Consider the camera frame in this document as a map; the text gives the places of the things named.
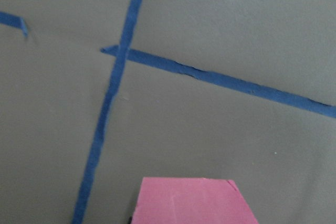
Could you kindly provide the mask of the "pink foam block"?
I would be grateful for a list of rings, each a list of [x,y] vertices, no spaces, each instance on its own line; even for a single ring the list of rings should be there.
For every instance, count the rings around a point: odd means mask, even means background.
[[[132,223],[257,223],[233,180],[145,177]]]

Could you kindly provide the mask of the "blue tape strip crosswise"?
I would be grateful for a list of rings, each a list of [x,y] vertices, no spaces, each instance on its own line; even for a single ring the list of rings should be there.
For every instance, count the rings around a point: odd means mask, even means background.
[[[324,104],[297,94],[262,86],[249,81],[244,81],[225,74],[197,69],[195,67],[184,65],[171,59],[166,59],[134,49],[129,51],[128,60],[171,73],[190,76],[199,81],[232,89],[248,95],[253,95],[298,109],[307,110],[313,113],[335,118],[334,105]]]

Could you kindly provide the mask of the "short blue tape piece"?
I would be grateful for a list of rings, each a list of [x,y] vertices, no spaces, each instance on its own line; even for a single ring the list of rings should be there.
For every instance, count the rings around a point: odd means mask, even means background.
[[[28,36],[28,29],[25,20],[22,17],[12,15],[6,12],[0,12],[0,22],[3,25],[20,29],[24,37]]]

